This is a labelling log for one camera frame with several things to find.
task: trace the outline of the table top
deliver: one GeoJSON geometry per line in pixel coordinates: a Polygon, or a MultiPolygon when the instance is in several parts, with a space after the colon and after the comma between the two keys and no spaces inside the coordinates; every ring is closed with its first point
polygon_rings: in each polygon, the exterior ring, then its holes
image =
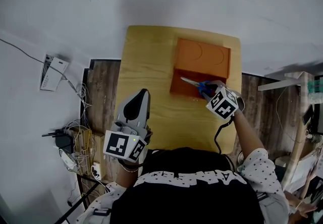
{"type": "MultiPolygon", "coordinates": [[[[226,35],[173,27],[130,26],[123,50],[116,106],[130,94],[146,88],[150,92],[153,131],[149,149],[194,149],[217,151],[214,136],[226,123],[212,114],[204,99],[170,94],[178,37],[231,49],[227,86],[241,92],[240,40],[226,35]]],[[[234,124],[222,129],[217,141],[223,153],[233,150],[234,124]]]]}

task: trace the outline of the hand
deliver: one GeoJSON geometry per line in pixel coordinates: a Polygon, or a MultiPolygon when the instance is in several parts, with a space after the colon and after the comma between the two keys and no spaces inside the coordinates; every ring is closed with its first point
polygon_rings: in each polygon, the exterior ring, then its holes
{"type": "Polygon", "coordinates": [[[298,206],[298,208],[297,208],[297,210],[299,211],[299,213],[300,213],[304,218],[307,218],[307,217],[308,217],[308,215],[307,215],[307,213],[308,213],[308,212],[314,211],[314,210],[316,210],[316,209],[317,209],[317,207],[316,207],[316,206],[314,206],[314,205],[312,205],[312,204],[307,204],[307,203],[305,203],[305,202],[302,202],[302,203],[298,206]]]}
{"type": "Polygon", "coordinates": [[[242,111],[244,111],[245,108],[245,104],[244,101],[241,97],[241,94],[235,90],[229,89],[226,84],[224,84],[222,81],[209,81],[206,84],[206,87],[209,89],[213,89],[216,93],[219,92],[220,89],[222,89],[223,87],[227,88],[231,93],[233,93],[233,95],[236,97],[237,99],[237,103],[238,103],[238,110],[236,111],[235,114],[239,114],[242,111]]]}

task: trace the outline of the orange box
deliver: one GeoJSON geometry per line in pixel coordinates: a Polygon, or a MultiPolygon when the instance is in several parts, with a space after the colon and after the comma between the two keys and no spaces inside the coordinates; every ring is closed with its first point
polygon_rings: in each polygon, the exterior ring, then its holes
{"type": "Polygon", "coordinates": [[[229,48],[179,38],[170,92],[200,97],[197,88],[181,77],[197,82],[221,80],[226,83],[230,56],[229,48]]]}

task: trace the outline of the power strip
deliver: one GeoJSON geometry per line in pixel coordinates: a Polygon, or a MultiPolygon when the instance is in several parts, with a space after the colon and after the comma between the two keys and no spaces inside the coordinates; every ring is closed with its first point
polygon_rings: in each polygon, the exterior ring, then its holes
{"type": "Polygon", "coordinates": [[[99,162],[93,162],[93,174],[96,179],[101,180],[102,179],[102,172],[101,172],[101,166],[99,162]]]}

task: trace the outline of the scissors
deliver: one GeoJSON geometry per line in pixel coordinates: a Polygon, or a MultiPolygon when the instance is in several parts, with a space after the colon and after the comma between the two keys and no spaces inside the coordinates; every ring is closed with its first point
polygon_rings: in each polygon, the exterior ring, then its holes
{"type": "Polygon", "coordinates": [[[212,89],[207,87],[207,84],[211,83],[210,81],[196,82],[196,81],[192,81],[190,79],[184,78],[184,77],[181,77],[181,79],[183,81],[186,81],[187,83],[192,84],[193,86],[197,87],[198,92],[204,98],[206,98],[205,95],[207,95],[208,97],[212,97],[212,89]]]}

